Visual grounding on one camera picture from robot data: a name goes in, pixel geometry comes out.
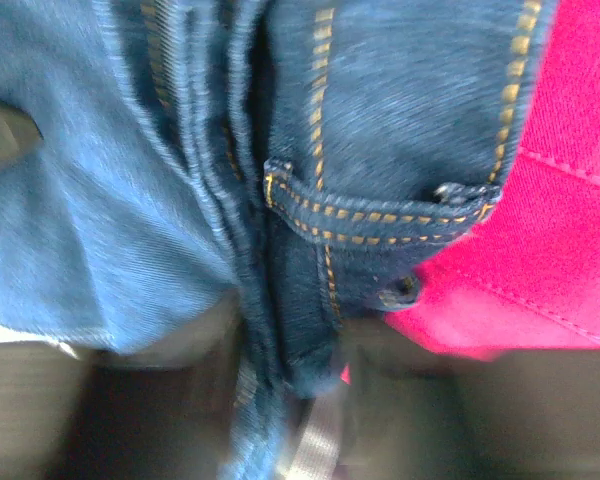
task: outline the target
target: red fabric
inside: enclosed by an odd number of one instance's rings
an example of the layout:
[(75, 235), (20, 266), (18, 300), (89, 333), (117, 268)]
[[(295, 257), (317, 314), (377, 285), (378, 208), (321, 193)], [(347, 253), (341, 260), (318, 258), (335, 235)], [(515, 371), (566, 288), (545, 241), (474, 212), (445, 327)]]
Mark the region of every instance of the red fabric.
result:
[(563, 0), (504, 198), (394, 328), (437, 352), (600, 348), (600, 0)]

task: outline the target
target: gray strap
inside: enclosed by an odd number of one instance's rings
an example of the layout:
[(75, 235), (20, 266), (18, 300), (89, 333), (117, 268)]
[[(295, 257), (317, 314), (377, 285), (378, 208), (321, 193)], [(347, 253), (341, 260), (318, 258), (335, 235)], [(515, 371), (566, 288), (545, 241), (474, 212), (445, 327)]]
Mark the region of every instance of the gray strap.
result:
[(286, 480), (331, 480), (342, 440), (341, 389), (316, 399)]

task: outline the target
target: orange stitching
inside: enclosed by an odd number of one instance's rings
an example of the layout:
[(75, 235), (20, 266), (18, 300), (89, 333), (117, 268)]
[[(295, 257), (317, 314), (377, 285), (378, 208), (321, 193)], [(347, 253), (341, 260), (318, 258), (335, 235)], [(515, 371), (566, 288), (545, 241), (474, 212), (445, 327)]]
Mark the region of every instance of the orange stitching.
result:
[[(531, 34), (536, 26), (541, 9), (542, 4), (539, 0), (525, 1), (523, 11), (518, 17), (516, 28), (519, 35), (516, 35), (511, 41), (511, 51), (517, 57), (507, 66), (507, 76), (511, 79), (511, 83), (502, 90), (504, 106), (500, 112), (501, 128), (496, 135), (495, 163), (489, 174), (488, 183), (493, 183), (498, 176), (498, 172), (502, 169), (506, 154), (506, 142), (509, 138), (509, 127), (513, 122), (516, 102), (520, 93), (520, 80), (529, 55)], [(479, 219), (482, 218), (484, 218), (484, 214), (481, 214)]]
[[(319, 203), (310, 204), (308, 199), (302, 198), (297, 193), (291, 191), (291, 187), (289, 185), (287, 185), (286, 183), (282, 183), (281, 180), (279, 180), (279, 177), (277, 175), (271, 174), (270, 176), (273, 177), (273, 181), (277, 185), (279, 185), (282, 190), (287, 192), (287, 194), (297, 204), (302, 205), (303, 208), (311, 207), (311, 210), (315, 213), (320, 213), (322, 211), (322, 205), (320, 205)], [(349, 216), (351, 214), (351, 212), (349, 212), (349, 210), (337, 208), (332, 205), (325, 205), (324, 211), (322, 211), (322, 213), (324, 213), (327, 216), (332, 216), (336, 210), (337, 210), (336, 218), (338, 218), (339, 220), (348, 220), (349, 219)], [(476, 210), (475, 212), (473, 212), (471, 214), (471, 216), (478, 217), (480, 215), (480, 212), (481, 212), (481, 210)], [(361, 220), (364, 220), (365, 218), (367, 218), (370, 222), (382, 221), (384, 223), (395, 223), (398, 220), (398, 215), (392, 214), (392, 213), (382, 214), (379, 212), (372, 212), (369, 214), (366, 214), (364, 212), (353, 212), (353, 216), (351, 217), (351, 220), (354, 222), (359, 222)], [(441, 222), (441, 223), (449, 223), (452, 220), (457, 223), (462, 223), (468, 219), (467, 216), (455, 217), (455, 218), (436, 218), (436, 219), (434, 219), (432, 217), (415, 217), (413, 215), (402, 215), (400, 217), (400, 221), (405, 222), (405, 223), (411, 223), (414, 220), (416, 220), (416, 218), (418, 219), (419, 222), (421, 222), (425, 225), (430, 223), (432, 220), (435, 220), (435, 221)]]
[(336, 296), (336, 277), (331, 265), (331, 247), (329, 245), (325, 245), (324, 247), (324, 262), (327, 266), (327, 277), (329, 279), (329, 300), (331, 302), (331, 308), (336, 314), (336, 317), (340, 319), (340, 306), (338, 305), (338, 298)]
[(313, 48), (313, 54), (318, 58), (313, 60), (312, 70), (318, 72), (313, 82), (314, 93), (311, 96), (311, 104), (314, 106), (309, 116), (309, 125), (312, 127), (311, 141), (315, 142), (313, 147), (313, 158), (316, 159), (316, 188), (324, 188), (324, 149), (322, 136), (322, 105), (324, 103), (324, 92), (327, 89), (327, 70), (329, 68), (329, 53), (331, 52), (331, 37), (333, 36), (332, 23), (335, 9), (329, 8), (316, 13), (315, 29), (313, 38), (318, 43)]
[[(443, 235), (402, 237), (400, 239), (398, 239), (396, 237), (389, 237), (386, 239), (382, 239), (380, 237), (363, 237), (363, 236), (359, 236), (359, 235), (349, 237), (342, 233), (334, 233), (329, 230), (320, 230), (317, 227), (310, 227), (306, 223), (303, 223), (300, 220), (293, 218), (291, 216), (291, 214), (287, 211), (287, 209), (278, 203), (273, 202), (271, 205), (271, 208), (273, 208), (273, 207), (278, 208), (284, 214), (285, 217), (287, 217), (296, 227), (300, 228), (302, 231), (304, 231), (304, 232), (310, 231), (311, 235), (313, 235), (314, 237), (323, 237), (327, 240), (336, 240), (341, 243), (348, 243), (349, 241), (351, 241), (352, 243), (355, 243), (356, 245), (362, 245), (365, 243), (367, 245), (379, 245), (380, 243), (386, 242), (389, 245), (395, 245), (396, 243), (398, 243), (398, 240), (400, 241), (400, 243), (412, 243), (414, 241), (428, 242), (430, 238), (433, 238), (435, 240), (439, 240), (439, 239), (443, 238)], [(458, 233), (459, 232), (451, 232), (451, 233), (447, 234), (447, 236), (454, 237), (454, 236), (458, 235)]]
[(495, 207), (495, 205), (489, 205), (488, 203), (485, 204), (482, 209), (480, 210), (480, 212), (478, 212), (479, 216), (478, 216), (478, 221), (482, 220), (486, 215), (487, 212), (489, 210), (491, 210), (493, 207)]

